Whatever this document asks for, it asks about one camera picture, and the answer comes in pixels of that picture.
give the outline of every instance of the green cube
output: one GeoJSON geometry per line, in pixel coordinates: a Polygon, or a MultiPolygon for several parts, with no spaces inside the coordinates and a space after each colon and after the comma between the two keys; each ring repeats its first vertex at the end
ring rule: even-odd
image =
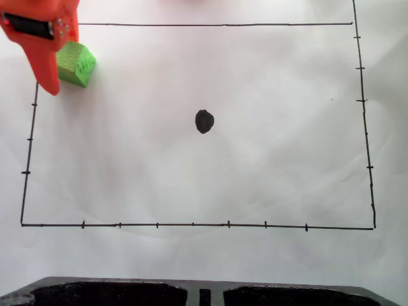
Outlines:
{"type": "Polygon", "coordinates": [[[80,43],[68,41],[57,53],[58,77],[81,87],[86,87],[96,64],[95,57],[80,43]]]}

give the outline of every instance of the black dot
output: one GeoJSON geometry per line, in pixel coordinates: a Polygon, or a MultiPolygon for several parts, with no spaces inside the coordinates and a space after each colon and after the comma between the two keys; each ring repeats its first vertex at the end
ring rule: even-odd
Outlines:
{"type": "Polygon", "coordinates": [[[196,115],[196,127],[201,134],[211,130],[214,125],[214,116],[206,110],[200,110],[196,115]]]}

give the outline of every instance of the orange plastic part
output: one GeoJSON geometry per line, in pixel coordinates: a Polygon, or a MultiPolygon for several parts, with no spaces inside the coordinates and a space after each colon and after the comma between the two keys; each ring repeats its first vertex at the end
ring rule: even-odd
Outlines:
{"type": "Polygon", "coordinates": [[[78,42],[78,4],[79,0],[0,0],[1,27],[24,49],[37,82],[53,95],[59,92],[56,52],[68,40],[78,42]],[[5,13],[49,22],[54,39],[17,32],[4,18],[5,13]]]}

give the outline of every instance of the drawn line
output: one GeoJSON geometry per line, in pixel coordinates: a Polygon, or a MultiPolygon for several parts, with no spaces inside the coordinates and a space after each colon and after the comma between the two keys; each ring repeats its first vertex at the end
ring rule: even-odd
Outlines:
{"type": "Polygon", "coordinates": [[[36,84],[36,95],[34,98],[34,103],[32,104],[34,107],[33,110],[33,121],[31,123],[31,134],[28,140],[30,141],[29,148],[28,148],[28,158],[27,158],[27,169],[26,171],[22,172],[25,175],[24,181],[24,192],[23,192],[23,203],[21,205],[21,216],[20,216],[20,224],[23,225],[23,217],[24,217],[24,207],[26,206],[26,194],[27,194],[27,184],[28,184],[28,176],[30,172],[30,160],[31,160],[31,149],[33,147],[33,134],[34,134],[34,123],[36,121],[36,109],[37,109],[37,97],[38,97],[38,83],[36,84]]]}
{"type": "Polygon", "coordinates": [[[91,227],[110,227],[115,228],[119,227],[122,228],[123,226],[154,226],[158,228],[159,226],[204,226],[204,227],[228,227],[228,228],[243,228],[243,227],[251,227],[251,228],[301,228],[303,230],[358,230],[358,231],[372,231],[373,228],[341,228],[341,227],[333,227],[333,226],[310,226],[308,224],[304,226],[295,226],[295,225],[269,225],[269,224],[237,224],[237,223],[113,223],[113,224],[85,224],[85,222],[81,224],[22,224],[22,226],[27,227],[77,227],[77,228],[91,228],[91,227]]]}
{"type": "Polygon", "coordinates": [[[353,10],[354,10],[354,24],[356,26],[356,38],[357,40],[357,48],[358,48],[358,59],[360,62],[360,68],[357,68],[360,71],[360,87],[361,87],[361,102],[363,105],[363,121],[364,121],[364,132],[365,132],[365,145],[367,148],[367,160],[368,160],[368,171],[370,174],[370,192],[371,192],[371,207],[373,212],[373,225],[374,228],[377,228],[376,220],[375,220],[375,205],[374,205],[374,192],[373,192],[373,183],[372,183],[372,165],[370,161],[370,149],[368,146],[368,132],[367,132],[367,121],[365,117],[365,97],[364,97],[364,81],[363,81],[363,65],[361,62],[361,49],[360,49],[360,35],[358,34],[358,25],[357,25],[357,12],[356,12],[356,1],[353,0],[353,10]]]}
{"type": "Polygon", "coordinates": [[[351,26],[352,22],[330,24],[96,24],[80,23],[80,26],[119,26],[119,27],[265,27],[265,26],[351,26]]]}

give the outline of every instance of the white paper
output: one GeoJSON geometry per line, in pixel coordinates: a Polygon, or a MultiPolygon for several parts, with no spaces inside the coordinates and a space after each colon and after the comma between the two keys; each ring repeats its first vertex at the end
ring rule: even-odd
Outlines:
{"type": "MultiPolygon", "coordinates": [[[[357,0],[374,231],[21,228],[35,79],[2,34],[0,293],[58,275],[206,279],[361,286],[403,305],[406,8],[357,0]]],[[[334,0],[82,1],[78,16],[354,22],[353,3],[334,0]]],[[[354,24],[81,25],[98,63],[86,89],[39,90],[24,222],[372,227],[355,34],[354,24]],[[201,109],[215,117],[205,135],[201,109]]]]}

